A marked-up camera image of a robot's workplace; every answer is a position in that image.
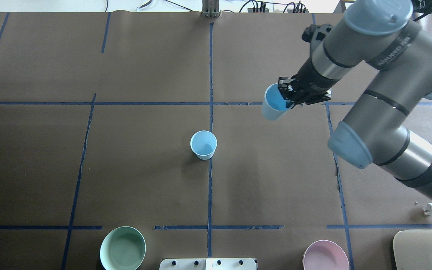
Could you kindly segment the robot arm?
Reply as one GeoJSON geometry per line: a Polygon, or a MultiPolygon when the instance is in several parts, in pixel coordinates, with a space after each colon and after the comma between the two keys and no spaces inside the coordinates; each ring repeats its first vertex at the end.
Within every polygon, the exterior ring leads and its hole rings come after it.
{"type": "Polygon", "coordinates": [[[411,19],[410,0],[357,0],[292,77],[280,77],[288,109],[329,100],[330,90],[365,62],[378,71],[328,147],[364,169],[379,166],[432,199],[432,143],[403,126],[421,99],[432,100],[432,36],[411,19]]]}

